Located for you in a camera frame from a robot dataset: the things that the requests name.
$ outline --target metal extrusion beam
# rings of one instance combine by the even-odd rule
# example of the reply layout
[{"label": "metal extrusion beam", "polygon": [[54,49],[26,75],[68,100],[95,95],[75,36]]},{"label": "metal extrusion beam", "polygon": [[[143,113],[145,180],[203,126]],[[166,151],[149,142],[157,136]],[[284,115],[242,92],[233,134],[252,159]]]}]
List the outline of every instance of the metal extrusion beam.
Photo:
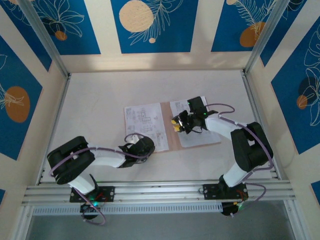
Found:
[{"label": "metal extrusion beam", "polygon": [[[108,204],[161,204],[161,203],[203,203],[234,202],[239,199],[205,200],[198,190],[203,184],[217,184],[217,180],[207,181],[170,181],[170,182],[100,182],[100,186],[115,186],[114,202]],[[262,201],[295,200],[295,194],[288,180],[253,179],[248,183],[259,183],[267,192]],[[249,199],[254,201],[263,189],[247,185]],[[70,203],[71,189],[55,183],[29,186],[26,189],[23,206],[74,205]]]}]

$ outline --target paper sheet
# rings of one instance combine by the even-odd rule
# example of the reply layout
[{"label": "paper sheet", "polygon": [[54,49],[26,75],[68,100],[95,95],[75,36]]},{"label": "paper sheet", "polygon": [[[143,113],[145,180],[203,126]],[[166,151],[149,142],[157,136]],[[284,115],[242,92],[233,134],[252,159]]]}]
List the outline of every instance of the paper sheet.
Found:
[{"label": "paper sheet", "polygon": [[151,138],[155,152],[169,150],[160,103],[124,108],[126,134],[139,133]]},{"label": "paper sheet", "polygon": [[[202,96],[201,99],[203,103],[206,105],[206,98]],[[190,108],[187,99],[180,101],[171,101],[170,107],[173,116],[177,116],[184,110],[187,110],[188,113],[190,113]],[[201,132],[200,127],[195,127],[194,130]],[[221,142],[221,139],[217,133],[213,133],[206,130],[203,130],[202,133],[190,132],[189,134],[186,134],[186,132],[179,132],[178,136],[180,139],[181,146],[183,148],[190,148],[200,145],[215,144]]]}]

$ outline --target vent grille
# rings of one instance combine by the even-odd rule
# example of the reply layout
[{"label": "vent grille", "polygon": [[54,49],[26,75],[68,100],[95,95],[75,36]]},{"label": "vent grille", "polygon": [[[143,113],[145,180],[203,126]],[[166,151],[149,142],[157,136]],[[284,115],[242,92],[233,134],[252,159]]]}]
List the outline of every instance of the vent grille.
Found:
[{"label": "vent grille", "polygon": [[[174,214],[174,213],[218,213],[222,212],[220,202],[211,203],[166,203],[166,204],[111,204],[101,208],[103,214]],[[36,206],[33,216],[79,215],[80,205]]]}]

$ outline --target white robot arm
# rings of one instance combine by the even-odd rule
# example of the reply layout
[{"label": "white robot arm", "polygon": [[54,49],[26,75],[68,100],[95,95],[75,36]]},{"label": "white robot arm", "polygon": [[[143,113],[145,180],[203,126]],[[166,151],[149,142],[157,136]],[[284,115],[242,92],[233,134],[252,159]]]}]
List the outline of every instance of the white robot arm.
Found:
[{"label": "white robot arm", "polygon": [[201,127],[232,142],[235,164],[220,178],[228,188],[240,184],[256,167],[267,161],[272,162],[273,152],[260,124],[240,123],[221,116],[217,111],[207,111],[201,97],[189,99],[188,104],[190,112],[185,110],[175,116],[172,119],[173,128],[176,132],[188,134],[194,131],[194,127]]},{"label": "white robot arm", "polygon": [[125,142],[111,149],[93,146],[83,136],[75,137],[48,154],[50,174],[59,185],[69,184],[83,195],[93,193],[98,185],[92,175],[83,173],[87,167],[127,168],[145,162],[155,150],[153,141],[138,133],[128,135]]}]

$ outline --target white table surface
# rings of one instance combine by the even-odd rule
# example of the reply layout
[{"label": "white table surface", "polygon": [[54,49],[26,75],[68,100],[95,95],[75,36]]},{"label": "white table surface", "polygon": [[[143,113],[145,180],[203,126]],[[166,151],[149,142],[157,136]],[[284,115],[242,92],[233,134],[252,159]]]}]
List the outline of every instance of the white table surface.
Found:
[{"label": "white table surface", "polygon": [[[172,70],[74,73],[50,149],[76,136],[113,148],[125,144],[124,107],[205,96],[208,103],[235,107],[228,117],[254,121],[239,70]],[[216,145],[153,154],[129,168],[88,167],[97,181],[182,181],[218,179],[235,162],[232,144],[221,137]],[[53,182],[45,164],[42,182]],[[269,171],[252,178],[270,178]]]}]

